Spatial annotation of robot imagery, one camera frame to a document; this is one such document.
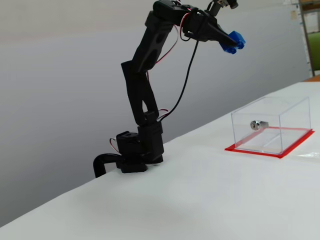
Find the gray wall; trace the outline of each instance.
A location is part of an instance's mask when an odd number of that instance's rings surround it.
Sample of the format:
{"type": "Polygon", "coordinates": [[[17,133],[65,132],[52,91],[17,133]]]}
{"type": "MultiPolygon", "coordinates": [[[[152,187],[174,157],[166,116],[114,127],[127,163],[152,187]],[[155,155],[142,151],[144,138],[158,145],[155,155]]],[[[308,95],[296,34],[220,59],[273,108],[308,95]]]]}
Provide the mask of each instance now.
{"type": "MultiPolygon", "coordinates": [[[[33,40],[70,33],[141,26],[155,0],[1,0],[0,43],[33,40]]],[[[209,0],[183,0],[200,9],[209,0]]],[[[236,14],[280,6],[283,0],[240,0],[236,14]]]]}
{"type": "MultiPolygon", "coordinates": [[[[163,122],[165,141],[308,78],[291,10],[219,17],[247,47],[230,55],[214,42],[199,45],[182,102],[163,122]]],[[[136,130],[120,63],[132,58],[144,29],[141,23],[0,45],[0,226],[92,180],[94,157],[113,152],[108,139],[136,130]]],[[[175,37],[173,31],[164,51],[175,37]]],[[[194,44],[179,42],[150,72],[159,107],[177,101],[194,44]]]]}

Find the transparent box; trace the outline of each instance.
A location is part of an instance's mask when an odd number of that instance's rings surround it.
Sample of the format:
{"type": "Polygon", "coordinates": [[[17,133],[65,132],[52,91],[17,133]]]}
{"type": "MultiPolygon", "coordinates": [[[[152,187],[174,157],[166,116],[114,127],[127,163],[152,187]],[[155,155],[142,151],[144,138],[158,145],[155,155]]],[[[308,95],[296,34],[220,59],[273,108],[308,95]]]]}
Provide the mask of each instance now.
{"type": "Polygon", "coordinates": [[[234,149],[281,155],[311,129],[308,97],[263,97],[231,113],[234,149]]]}

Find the white tabletop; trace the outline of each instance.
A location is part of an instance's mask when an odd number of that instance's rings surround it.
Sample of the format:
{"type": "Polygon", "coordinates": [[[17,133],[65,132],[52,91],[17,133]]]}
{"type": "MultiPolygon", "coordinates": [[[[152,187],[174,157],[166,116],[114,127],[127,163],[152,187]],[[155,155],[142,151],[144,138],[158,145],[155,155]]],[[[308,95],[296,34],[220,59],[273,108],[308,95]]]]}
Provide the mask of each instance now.
{"type": "Polygon", "coordinates": [[[271,96],[310,96],[316,132],[285,158],[224,151],[228,114],[165,144],[159,166],[109,172],[0,228],[0,239],[319,240],[320,83],[271,96]]]}

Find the robotic arm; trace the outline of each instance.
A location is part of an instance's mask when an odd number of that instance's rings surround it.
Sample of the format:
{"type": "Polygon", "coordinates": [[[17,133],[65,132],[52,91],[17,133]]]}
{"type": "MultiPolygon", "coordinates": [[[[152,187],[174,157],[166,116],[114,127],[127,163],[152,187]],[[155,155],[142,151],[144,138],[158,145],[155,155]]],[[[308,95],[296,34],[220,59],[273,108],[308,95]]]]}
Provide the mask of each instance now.
{"type": "Polygon", "coordinates": [[[234,54],[245,41],[237,32],[225,33],[215,18],[219,10],[238,6],[237,0],[213,0],[206,10],[179,1],[157,0],[146,19],[146,30],[133,59],[121,64],[126,81],[127,95],[138,133],[125,131],[116,136],[118,154],[102,154],[93,162],[96,178],[106,173],[104,164],[116,163],[123,173],[146,171],[148,164],[163,162],[162,123],[154,93],[146,76],[157,63],[165,41],[174,25],[184,35],[198,42],[218,41],[224,51],[234,54]]]}

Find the blue object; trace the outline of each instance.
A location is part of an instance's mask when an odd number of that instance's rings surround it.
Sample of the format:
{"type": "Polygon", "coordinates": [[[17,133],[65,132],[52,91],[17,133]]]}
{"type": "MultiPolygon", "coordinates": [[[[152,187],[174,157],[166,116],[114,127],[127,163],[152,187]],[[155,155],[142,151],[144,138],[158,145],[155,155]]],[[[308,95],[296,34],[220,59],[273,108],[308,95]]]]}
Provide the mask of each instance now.
{"type": "Polygon", "coordinates": [[[241,36],[240,33],[233,31],[232,33],[229,34],[229,37],[237,43],[237,46],[232,47],[232,46],[228,46],[228,45],[220,43],[222,49],[225,52],[230,53],[230,54],[235,54],[237,52],[237,49],[243,49],[245,47],[246,41],[244,40],[244,38],[241,36]]]}

